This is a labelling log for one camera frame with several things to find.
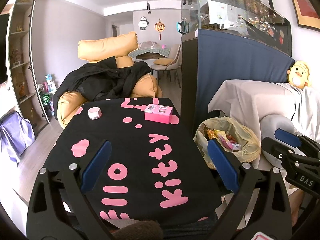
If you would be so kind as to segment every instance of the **black tablecloth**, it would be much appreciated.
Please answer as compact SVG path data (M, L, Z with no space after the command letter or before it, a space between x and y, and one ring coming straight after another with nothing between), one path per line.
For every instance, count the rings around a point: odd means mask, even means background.
M219 189L196 144L179 122L175 108L172 124L144 119L146 105L157 101L173 106L167 98L123 98L83 104L44 166L50 171L67 167L106 139L111 142L111 156L94 189L86 193L102 218L157 220L162 226L171 226L210 216L221 204ZM102 116L91 120L87 112L95 106L101 109ZM78 143L86 150L76 150L79 148L74 145Z

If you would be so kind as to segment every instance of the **black jacket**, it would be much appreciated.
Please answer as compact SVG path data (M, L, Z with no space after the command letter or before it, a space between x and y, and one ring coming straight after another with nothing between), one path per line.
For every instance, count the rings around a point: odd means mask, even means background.
M117 68L116 58L84 64L69 73L53 96L54 117L58 101L67 91L78 91L89 101L129 97L138 80L151 69L144 61L131 67Z

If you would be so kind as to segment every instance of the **glass cabinet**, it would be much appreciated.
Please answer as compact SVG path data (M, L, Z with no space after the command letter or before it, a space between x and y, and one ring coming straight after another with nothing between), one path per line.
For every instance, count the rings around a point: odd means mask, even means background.
M6 37L8 84L14 90L16 110L30 121L37 135L48 123L36 85L29 51L34 0L16 0L9 11Z
M256 40L291 56L290 22L259 0L186 0L183 3L181 16L187 26L186 33L200 28L226 32Z

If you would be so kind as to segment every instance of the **yellow plastic bag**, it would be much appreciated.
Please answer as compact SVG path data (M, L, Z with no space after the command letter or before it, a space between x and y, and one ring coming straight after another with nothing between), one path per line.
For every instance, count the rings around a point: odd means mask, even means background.
M248 127L230 117L210 118L199 125L196 135L193 138L210 169L215 170L216 168L208 155L208 141L205 138L205 127L210 130L216 129L225 131L227 134L232 135L242 147L241 151L233 152L241 163L252 162L261 153L260 141Z

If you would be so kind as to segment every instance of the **white sheet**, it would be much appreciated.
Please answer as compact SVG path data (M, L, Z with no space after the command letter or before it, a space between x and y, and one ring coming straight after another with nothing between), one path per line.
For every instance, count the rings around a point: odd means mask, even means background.
M289 119L295 113L295 97L277 84L252 80L226 80L208 105L250 128L261 141L260 121L269 114Z
M292 123L295 129L320 143L320 93L311 87L304 87L301 90L289 83L277 85L286 88L294 95L295 113Z

